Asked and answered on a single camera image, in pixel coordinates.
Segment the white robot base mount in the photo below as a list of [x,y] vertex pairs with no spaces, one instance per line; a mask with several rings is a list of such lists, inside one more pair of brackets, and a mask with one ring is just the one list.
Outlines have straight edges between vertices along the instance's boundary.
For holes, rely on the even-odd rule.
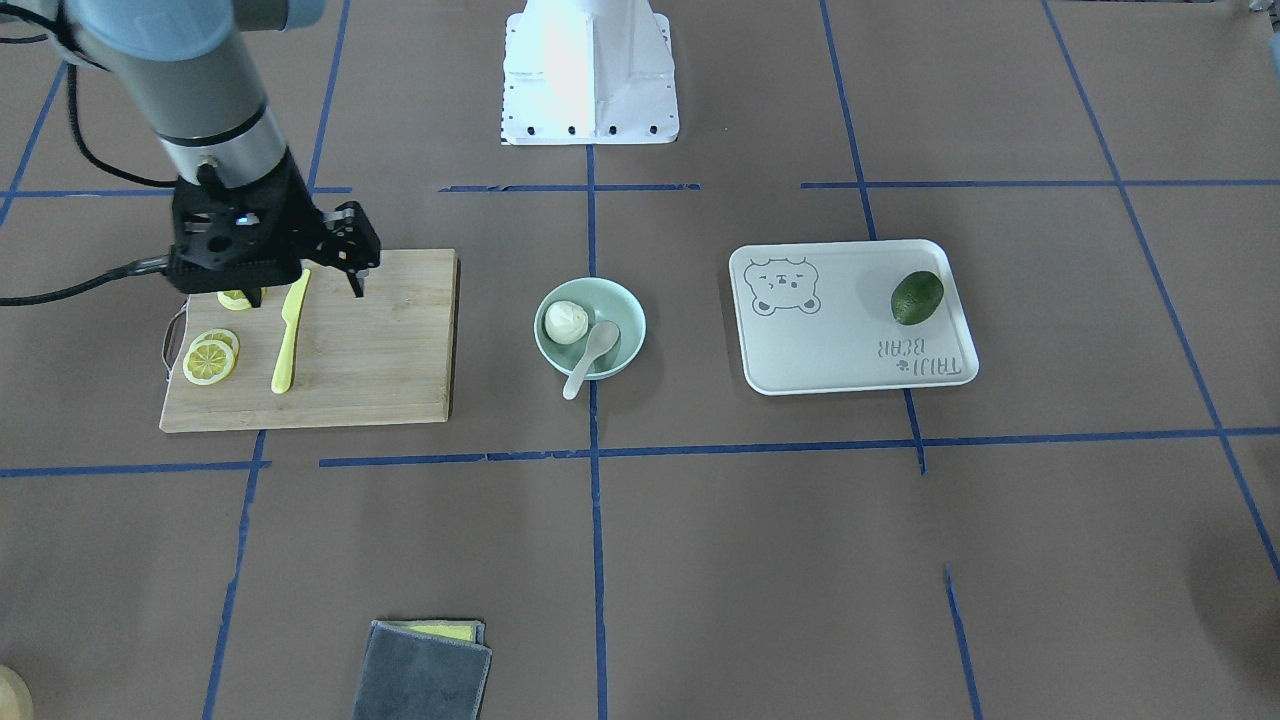
[[500,141],[672,143],[672,31],[648,1],[527,1],[504,26]]

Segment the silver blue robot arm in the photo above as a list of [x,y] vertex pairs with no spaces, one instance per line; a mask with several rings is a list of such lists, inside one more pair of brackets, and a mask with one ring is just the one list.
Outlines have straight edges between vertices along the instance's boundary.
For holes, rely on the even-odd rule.
[[173,242],[166,254],[72,287],[8,297],[6,307],[69,299],[160,273],[182,293],[297,282],[305,263],[346,274],[356,297],[381,243],[356,201],[320,211],[276,118],[243,32],[315,24],[321,1],[12,1],[3,20],[44,29],[70,68],[114,74],[170,158]]

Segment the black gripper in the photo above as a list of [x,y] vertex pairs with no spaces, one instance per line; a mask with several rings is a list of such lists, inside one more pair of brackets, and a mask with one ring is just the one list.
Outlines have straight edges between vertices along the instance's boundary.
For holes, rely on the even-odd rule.
[[381,264],[381,241],[356,201],[320,211],[291,152],[260,179],[228,188],[202,167],[175,181],[165,277],[183,293],[294,283],[306,261],[346,273],[356,299]]

